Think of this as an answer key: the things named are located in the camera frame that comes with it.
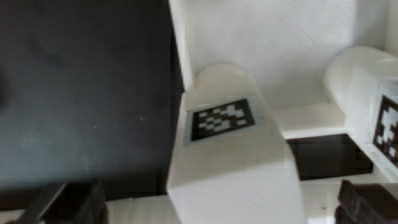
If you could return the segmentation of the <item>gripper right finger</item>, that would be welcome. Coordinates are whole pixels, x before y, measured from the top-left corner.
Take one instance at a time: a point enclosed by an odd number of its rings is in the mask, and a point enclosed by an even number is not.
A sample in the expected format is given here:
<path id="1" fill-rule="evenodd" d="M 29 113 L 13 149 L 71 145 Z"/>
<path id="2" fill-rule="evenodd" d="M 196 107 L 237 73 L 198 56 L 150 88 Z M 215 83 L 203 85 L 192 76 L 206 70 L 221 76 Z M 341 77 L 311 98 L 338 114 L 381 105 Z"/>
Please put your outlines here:
<path id="1" fill-rule="evenodd" d="M 398 224 L 398 183 L 341 181 L 334 224 Z"/>

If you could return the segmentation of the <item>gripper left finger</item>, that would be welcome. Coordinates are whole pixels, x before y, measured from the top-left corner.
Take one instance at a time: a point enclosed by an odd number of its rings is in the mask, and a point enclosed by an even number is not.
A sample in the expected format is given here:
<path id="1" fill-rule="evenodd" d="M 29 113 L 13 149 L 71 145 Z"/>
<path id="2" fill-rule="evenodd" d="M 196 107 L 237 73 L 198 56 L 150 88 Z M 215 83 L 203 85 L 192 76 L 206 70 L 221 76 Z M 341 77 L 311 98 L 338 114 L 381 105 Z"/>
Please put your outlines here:
<path id="1" fill-rule="evenodd" d="M 15 224 L 109 224 L 102 182 L 93 180 L 52 184 Z"/>

